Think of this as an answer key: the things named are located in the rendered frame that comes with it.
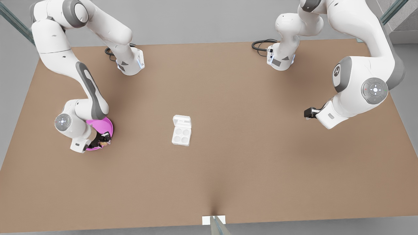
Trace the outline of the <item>pink round plate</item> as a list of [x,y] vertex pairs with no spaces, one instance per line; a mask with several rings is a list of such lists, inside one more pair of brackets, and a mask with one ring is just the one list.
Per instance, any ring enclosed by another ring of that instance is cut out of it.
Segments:
[[[110,135],[111,135],[111,138],[112,138],[113,124],[110,121],[110,119],[108,119],[107,117],[102,119],[102,120],[100,120],[100,119],[90,119],[90,120],[87,120],[86,122],[92,129],[92,134],[90,135],[90,138],[92,140],[95,139],[96,132],[99,132],[99,133],[109,132]],[[88,149],[88,146],[86,147],[86,150],[97,150],[97,149],[101,149],[101,148]]]

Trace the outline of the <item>silver frame post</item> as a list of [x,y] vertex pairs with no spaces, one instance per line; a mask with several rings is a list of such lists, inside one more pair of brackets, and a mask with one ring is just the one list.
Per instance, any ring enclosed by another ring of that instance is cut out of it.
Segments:
[[203,216],[202,224],[204,226],[210,225],[211,235],[231,235],[230,231],[225,226],[225,215]]
[[10,25],[18,30],[30,43],[35,46],[32,31],[23,24],[1,1],[0,1],[0,15],[5,18]]
[[391,18],[408,2],[409,0],[395,0],[393,4],[383,13],[380,21],[386,25]]

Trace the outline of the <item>white egg box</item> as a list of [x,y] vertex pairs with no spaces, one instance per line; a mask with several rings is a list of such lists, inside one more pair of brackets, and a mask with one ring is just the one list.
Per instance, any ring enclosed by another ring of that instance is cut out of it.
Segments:
[[191,137],[191,118],[189,116],[173,116],[174,131],[172,143],[174,145],[189,146]]

